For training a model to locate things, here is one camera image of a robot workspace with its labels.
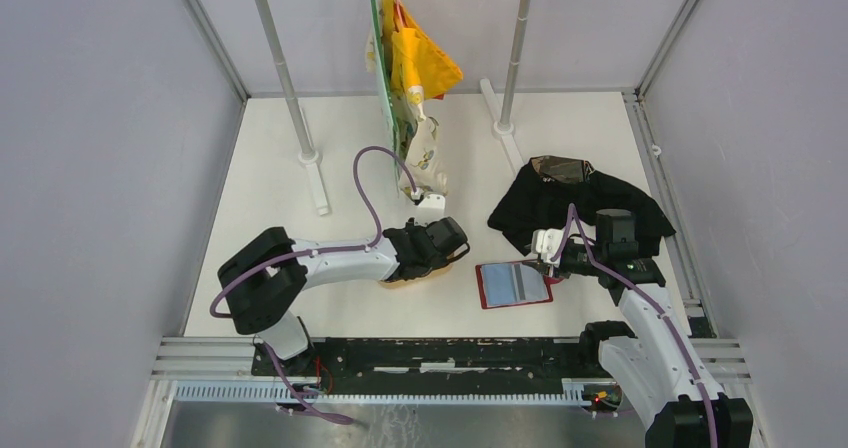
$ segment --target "purple cable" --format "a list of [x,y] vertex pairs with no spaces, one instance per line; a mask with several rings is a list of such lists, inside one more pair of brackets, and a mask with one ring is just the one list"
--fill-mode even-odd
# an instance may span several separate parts
[[[263,343],[262,347],[265,349],[265,353],[268,354],[268,357],[271,358],[271,363],[274,364],[274,370],[277,372],[277,376],[283,380],[283,384],[286,385],[286,388],[289,389],[289,393],[306,409],[303,412],[304,415],[307,416],[316,416],[323,420],[329,421],[330,423],[335,423],[337,425],[352,425],[354,423],[353,418],[345,415],[340,415],[338,413],[324,413],[323,411],[318,411],[312,404],[307,403],[303,398],[302,394],[294,389],[291,382],[288,378],[286,378],[286,374],[283,371],[283,367],[280,366],[280,361],[277,358],[277,353],[274,352],[274,349],[271,348],[271,345],[268,343]],[[291,412],[292,414],[300,414],[301,412]]]
[[577,207],[574,206],[574,203],[568,205],[568,217],[565,220],[565,228],[563,228],[563,238],[560,243],[559,248],[557,249],[554,259],[558,259],[562,256],[562,250],[565,248],[565,242],[568,239],[568,230],[571,228],[571,221],[574,220],[575,225],[577,226],[577,231],[580,232],[580,238],[583,239],[583,243],[586,246],[586,255],[589,257],[589,262],[595,268],[603,271],[604,273],[612,276],[616,280],[620,281],[630,290],[633,290],[637,295],[639,295],[643,300],[645,300],[651,307],[663,318],[668,331],[671,332],[672,338],[674,338],[674,342],[677,345],[677,348],[680,350],[680,354],[683,355],[683,359],[686,361],[686,365],[689,368],[689,373],[692,374],[692,378],[695,381],[695,385],[698,387],[698,392],[701,394],[701,398],[704,402],[704,408],[707,412],[707,426],[710,431],[710,448],[718,448],[718,431],[716,430],[715,424],[715,416],[713,414],[713,403],[710,400],[710,395],[707,392],[706,386],[704,386],[704,382],[701,380],[701,374],[698,371],[697,366],[695,365],[695,360],[692,359],[692,355],[689,354],[689,350],[686,349],[686,345],[683,343],[683,338],[680,333],[677,331],[677,328],[674,326],[674,323],[669,318],[668,313],[663,309],[663,307],[657,303],[656,300],[648,296],[642,289],[633,284],[627,278],[621,276],[614,270],[607,268],[606,266],[599,263],[595,260],[595,255],[592,253],[592,248],[588,242],[589,238],[586,236],[586,233],[583,232],[583,225],[580,223],[580,218],[577,217]]
[[[406,167],[406,163],[400,159],[400,157],[395,154],[395,152],[383,148],[382,146],[367,146],[356,154],[356,157],[353,159],[353,182],[356,184],[356,191],[359,192],[359,196],[362,197],[362,201],[365,202],[365,207],[368,208],[368,212],[371,213],[371,218],[374,219],[374,225],[377,227],[377,235],[374,237],[374,240],[369,242],[367,245],[351,245],[351,246],[333,246],[326,248],[318,248],[314,250],[318,255],[322,255],[325,253],[344,253],[351,251],[363,251],[366,248],[373,248],[380,243],[380,240],[383,239],[383,225],[380,223],[380,217],[377,216],[377,210],[374,209],[374,205],[371,204],[371,201],[368,200],[368,196],[365,194],[365,190],[362,189],[362,183],[359,181],[359,159],[362,158],[362,155],[368,153],[369,151],[382,151],[395,160],[396,163],[400,164],[403,171],[406,173],[406,176],[409,177],[409,185],[412,187],[412,191],[417,191],[418,187],[415,185],[415,180],[412,178],[412,173],[409,172],[409,168]],[[290,260],[292,258],[300,258],[301,256],[310,256],[313,254],[313,250],[301,250],[296,251],[294,253],[286,253],[285,255],[280,255],[265,262],[262,262],[253,268],[245,271],[241,275],[239,275],[235,280],[231,281],[227,286],[215,296],[215,299],[212,300],[212,304],[209,306],[209,314],[213,318],[232,318],[229,313],[221,313],[218,311],[218,305],[221,304],[221,301],[227,297],[233,290],[236,289],[239,285],[241,285],[245,280],[250,278],[251,276],[259,273],[266,268],[276,265],[278,263],[282,263],[286,260]]]

